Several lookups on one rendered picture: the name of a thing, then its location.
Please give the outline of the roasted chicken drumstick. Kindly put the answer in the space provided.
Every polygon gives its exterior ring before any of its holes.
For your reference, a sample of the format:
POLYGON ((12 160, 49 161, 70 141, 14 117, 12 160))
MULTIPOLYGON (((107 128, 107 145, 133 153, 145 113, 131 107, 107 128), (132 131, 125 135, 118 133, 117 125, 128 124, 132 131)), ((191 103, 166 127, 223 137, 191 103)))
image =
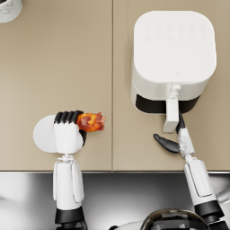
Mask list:
POLYGON ((104 129, 105 120, 106 118, 100 112, 97 114, 83 113, 78 116, 76 124, 83 131, 94 132, 104 129))

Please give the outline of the white air fryer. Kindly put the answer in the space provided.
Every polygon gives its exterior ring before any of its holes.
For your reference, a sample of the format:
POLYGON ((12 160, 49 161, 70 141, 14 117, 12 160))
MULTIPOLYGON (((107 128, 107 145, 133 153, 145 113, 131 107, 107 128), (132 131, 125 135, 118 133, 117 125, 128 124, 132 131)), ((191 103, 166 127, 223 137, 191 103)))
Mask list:
POLYGON ((172 133, 217 66, 214 28, 193 11, 151 11, 134 26, 131 101, 144 113, 165 114, 163 131, 172 133))

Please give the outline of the white round plate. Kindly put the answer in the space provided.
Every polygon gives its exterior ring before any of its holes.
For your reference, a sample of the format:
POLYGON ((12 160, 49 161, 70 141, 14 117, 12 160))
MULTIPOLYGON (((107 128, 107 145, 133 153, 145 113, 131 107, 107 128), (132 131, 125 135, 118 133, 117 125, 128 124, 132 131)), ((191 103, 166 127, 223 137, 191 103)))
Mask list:
POLYGON ((55 115, 48 115, 42 118, 33 130, 33 141, 35 145, 43 152, 55 153, 56 143, 54 137, 54 119, 55 115))

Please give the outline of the dark round robot body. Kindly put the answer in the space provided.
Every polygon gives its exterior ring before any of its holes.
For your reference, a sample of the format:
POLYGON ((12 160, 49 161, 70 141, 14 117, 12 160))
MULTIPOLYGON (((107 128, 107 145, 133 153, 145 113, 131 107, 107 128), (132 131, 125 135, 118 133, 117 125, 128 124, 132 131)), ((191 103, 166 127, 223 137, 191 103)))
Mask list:
POLYGON ((144 221, 112 226, 109 230, 210 230, 197 214, 182 209, 161 209, 149 214, 144 221))

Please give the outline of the white marbled round pot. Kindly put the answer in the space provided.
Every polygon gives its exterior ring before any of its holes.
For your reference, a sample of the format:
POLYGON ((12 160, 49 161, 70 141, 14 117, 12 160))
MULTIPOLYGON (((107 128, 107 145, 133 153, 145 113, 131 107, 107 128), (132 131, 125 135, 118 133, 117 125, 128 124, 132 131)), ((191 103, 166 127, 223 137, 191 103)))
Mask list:
POLYGON ((22 11, 22 0, 0 0, 0 23, 11 22, 22 11))

